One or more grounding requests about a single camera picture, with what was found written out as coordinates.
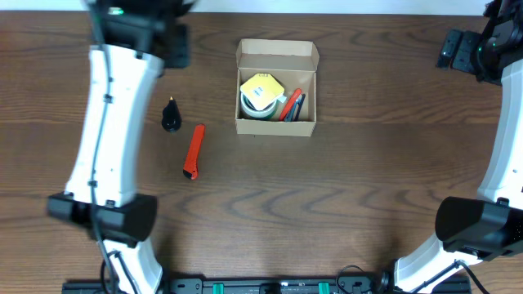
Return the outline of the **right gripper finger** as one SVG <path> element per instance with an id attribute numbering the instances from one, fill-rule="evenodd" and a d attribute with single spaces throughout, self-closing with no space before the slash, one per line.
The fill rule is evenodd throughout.
<path id="1" fill-rule="evenodd" d="M 481 34 L 472 31 L 459 31 L 458 45 L 452 61 L 452 69 L 467 74 L 477 74 L 478 66 L 474 59 L 480 44 Z"/>
<path id="2" fill-rule="evenodd" d="M 436 67 L 447 69 L 451 66 L 458 53 L 459 45 L 463 38 L 463 31 L 451 29 L 445 36 L 440 53 L 436 61 Z"/>

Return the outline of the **open cardboard box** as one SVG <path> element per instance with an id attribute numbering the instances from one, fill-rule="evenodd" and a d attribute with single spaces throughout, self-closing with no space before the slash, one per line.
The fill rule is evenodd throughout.
<path id="1" fill-rule="evenodd" d="M 311 41 L 241 40 L 236 51 L 236 132 L 239 135 L 311 136 L 316 125 L 319 61 L 319 52 Z M 240 86 L 261 73 L 271 74 L 284 87 L 284 95 L 264 110 L 255 110 L 240 92 Z M 297 88 L 306 94 L 299 117 L 296 122 L 281 122 L 279 116 Z"/>

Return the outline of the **orange utility knife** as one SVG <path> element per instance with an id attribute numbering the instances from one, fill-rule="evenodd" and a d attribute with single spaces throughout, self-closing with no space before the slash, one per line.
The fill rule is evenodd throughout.
<path id="1" fill-rule="evenodd" d="M 205 135 L 205 125 L 198 124 L 194 128 L 186 160 L 184 162 L 183 174 L 190 180 L 195 180 L 199 176 L 198 160 L 201 145 Z"/>

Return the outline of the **orange lighter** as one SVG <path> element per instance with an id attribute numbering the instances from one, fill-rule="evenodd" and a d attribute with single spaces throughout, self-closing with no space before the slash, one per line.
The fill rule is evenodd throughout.
<path id="1" fill-rule="evenodd" d="M 281 122 L 296 122 L 302 109 L 306 94 L 301 88 L 297 88 L 288 99 L 282 110 L 279 120 Z"/>

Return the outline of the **black cone glue bottle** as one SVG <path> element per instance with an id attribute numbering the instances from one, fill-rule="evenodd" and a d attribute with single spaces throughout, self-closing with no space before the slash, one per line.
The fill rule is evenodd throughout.
<path id="1" fill-rule="evenodd" d="M 165 131 L 176 132 L 181 128 L 182 118 L 177 103 L 171 96 L 168 104 L 163 109 L 163 118 L 161 121 Z"/>

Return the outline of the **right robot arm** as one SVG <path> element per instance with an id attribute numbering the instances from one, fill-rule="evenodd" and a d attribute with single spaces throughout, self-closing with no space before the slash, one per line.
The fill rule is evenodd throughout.
<path id="1" fill-rule="evenodd" d="M 476 198 L 443 200 L 434 234 L 398 259 L 376 292 L 462 293 L 453 278 L 459 270 L 522 252 L 522 0 L 494 0 L 484 15 L 489 21 L 482 33 L 447 33 L 436 65 L 502 88 L 485 177 Z"/>

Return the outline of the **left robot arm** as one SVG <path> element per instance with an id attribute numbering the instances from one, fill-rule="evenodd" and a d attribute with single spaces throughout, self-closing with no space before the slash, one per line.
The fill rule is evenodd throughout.
<path id="1" fill-rule="evenodd" d="M 189 64 L 190 1 L 89 1 L 93 43 L 83 132 L 73 171 L 48 214 L 86 231 L 101 252 L 104 293 L 167 293 L 151 241 L 154 196 L 136 187 L 145 115 L 166 69 Z"/>

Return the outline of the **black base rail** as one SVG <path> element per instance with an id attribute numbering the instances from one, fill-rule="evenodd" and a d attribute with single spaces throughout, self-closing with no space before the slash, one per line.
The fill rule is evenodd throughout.
<path id="1" fill-rule="evenodd" d="M 370 275 L 346 275 L 334 278 L 301 278 L 301 279 L 254 279 L 254 280 L 202 280 L 200 278 L 172 279 L 169 292 L 165 286 L 157 293 L 171 294 L 338 294 L 338 293 L 380 293 L 374 290 Z M 76 282 L 64 283 L 63 294 L 105 293 L 100 283 Z M 455 275 L 437 285 L 431 293 L 437 294 L 470 294 L 472 286 L 469 278 Z"/>

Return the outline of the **yellow sticky note pad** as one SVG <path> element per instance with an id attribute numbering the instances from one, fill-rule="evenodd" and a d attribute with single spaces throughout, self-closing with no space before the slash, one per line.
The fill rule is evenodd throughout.
<path id="1" fill-rule="evenodd" d="M 257 73 L 240 86 L 255 110 L 264 110 L 284 95 L 284 87 L 270 74 Z"/>

